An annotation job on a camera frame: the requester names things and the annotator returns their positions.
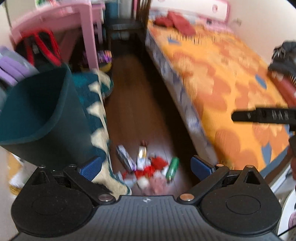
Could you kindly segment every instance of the mattress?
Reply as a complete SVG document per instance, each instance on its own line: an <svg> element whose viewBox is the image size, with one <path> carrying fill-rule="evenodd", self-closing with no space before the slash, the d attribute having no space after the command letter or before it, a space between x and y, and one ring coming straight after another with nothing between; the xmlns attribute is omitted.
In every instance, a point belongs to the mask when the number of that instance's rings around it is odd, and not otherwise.
<svg viewBox="0 0 296 241"><path fill-rule="evenodd" d="M287 107L267 64L229 32L195 25L196 36L148 23L146 46L198 155L231 169L254 165L267 175L285 157L288 125L234 123L235 109Z"/></svg>

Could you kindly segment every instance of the black device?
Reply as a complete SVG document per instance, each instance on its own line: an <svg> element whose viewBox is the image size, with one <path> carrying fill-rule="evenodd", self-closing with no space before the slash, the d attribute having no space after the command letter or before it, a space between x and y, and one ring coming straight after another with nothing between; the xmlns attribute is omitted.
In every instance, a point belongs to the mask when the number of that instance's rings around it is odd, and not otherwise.
<svg viewBox="0 0 296 241"><path fill-rule="evenodd" d="M293 130L296 110L256 108L234 112L232 120L290 124ZM86 166L92 168L96 160ZM177 199L121 196L116 201L90 181L87 168L70 165L50 172L40 166L12 205L20 232L13 241L280 240L274 230L281 206L254 166L229 170L195 156L191 167L201 170L195 172L201 182Z"/></svg>

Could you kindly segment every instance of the red pillow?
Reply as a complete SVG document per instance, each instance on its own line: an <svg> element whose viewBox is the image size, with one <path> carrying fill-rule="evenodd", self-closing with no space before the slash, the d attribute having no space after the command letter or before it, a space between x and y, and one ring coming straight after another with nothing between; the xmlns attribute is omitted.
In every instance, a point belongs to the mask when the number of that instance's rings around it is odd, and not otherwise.
<svg viewBox="0 0 296 241"><path fill-rule="evenodd" d="M181 16L180 14L168 11L168 19L170 19L175 28L185 36L194 36L196 34L194 27L190 24L190 22Z"/></svg>
<svg viewBox="0 0 296 241"><path fill-rule="evenodd" d="M154 21L154 24L161 27L172 27L173 22L167 17L157 17Z"/></svg>

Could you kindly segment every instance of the dark wooden chair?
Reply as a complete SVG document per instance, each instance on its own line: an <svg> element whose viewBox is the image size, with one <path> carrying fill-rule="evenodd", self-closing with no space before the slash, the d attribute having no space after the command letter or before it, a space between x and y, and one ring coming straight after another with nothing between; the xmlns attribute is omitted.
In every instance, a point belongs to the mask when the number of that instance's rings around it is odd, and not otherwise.
<svg viewBox="0 0 296 241"><path fill-rule="evenodd" d="M143 40L142 44L143 47L145 47L145 36L151 1L152 0L138 0L136 19L106 19L104 27L106 29L106 37L109 50L111 50L112 34L118 32L128 32L130 34L137 34L138 37L141 40Z"/></svg>

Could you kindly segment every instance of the yellow object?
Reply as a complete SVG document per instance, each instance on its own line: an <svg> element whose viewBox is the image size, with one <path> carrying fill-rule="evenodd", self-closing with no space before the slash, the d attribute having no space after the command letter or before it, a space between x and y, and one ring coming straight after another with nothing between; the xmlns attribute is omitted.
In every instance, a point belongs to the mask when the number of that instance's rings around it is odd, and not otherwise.
<svg viewBox="0 0 296 241"><path fill-rule="evenodd" d="M109 62L106 65L100 67L100 71L103 71L104 73L107 73L107 72L110 71L111 67L112 67L112 63Z"/></svg>
<svg viewBox="0 0 296 241"><path fill-rule="evenodd" d="M8 153L7 164L8 164L8 181L10 181L18 172L21 171L22 165L11 153ZM21 189L19 187L11 185L10 183L8 185L12 194L18 195L20 193Z"/></svg>
<svg viewBox="0 0 296 241"><path fill-rule="evenodd" d="M157 45L177 71L219 160L262 170L288 146L284 125L234 123L236 109L287 107L267 77L267 64L235 35L196 25L196 36L148 23Z"/></svg>

